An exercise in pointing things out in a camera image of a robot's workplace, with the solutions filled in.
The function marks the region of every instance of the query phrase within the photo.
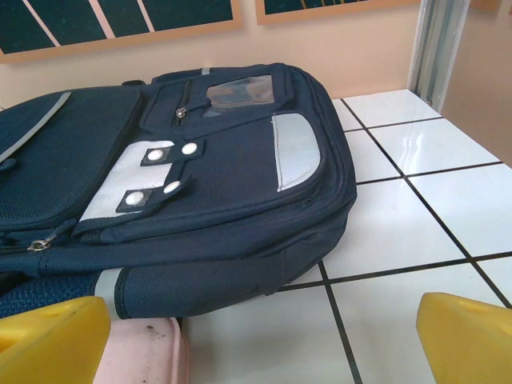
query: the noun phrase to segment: metal door frame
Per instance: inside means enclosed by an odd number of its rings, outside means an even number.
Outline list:
[[[422,0],[407,88],[440,112],[470,0]]]

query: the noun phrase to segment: white tile floor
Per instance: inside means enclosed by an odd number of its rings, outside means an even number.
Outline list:
[[[359,184],[342,240],[285,291],[187,319],[191,384],[434,384],[421,296],[512,301],[512,170],[407,90],[333,103]]]

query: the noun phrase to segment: peach wall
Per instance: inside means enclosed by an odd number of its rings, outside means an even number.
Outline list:
[[[512,166],[512,0],[470,9],[442,114]]]
[[[245,26],[240,31],[0,65],[0,106],[56,90],[260,62],[300,66],[332,97],[406,87],[419,5],[257,26],[254,1],[241,1]]]

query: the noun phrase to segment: navy blue backpack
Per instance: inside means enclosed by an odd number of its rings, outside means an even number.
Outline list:
[[[338,243],[354,167],[325,89],[283,64],[68,90],[0,113],[0,317],[104,297],[113,318],[272,294]]]

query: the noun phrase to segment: pink plastic bin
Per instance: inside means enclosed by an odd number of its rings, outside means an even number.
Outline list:
[[[112,323],[94,384],[188,384],[188,345],[175,318]]]

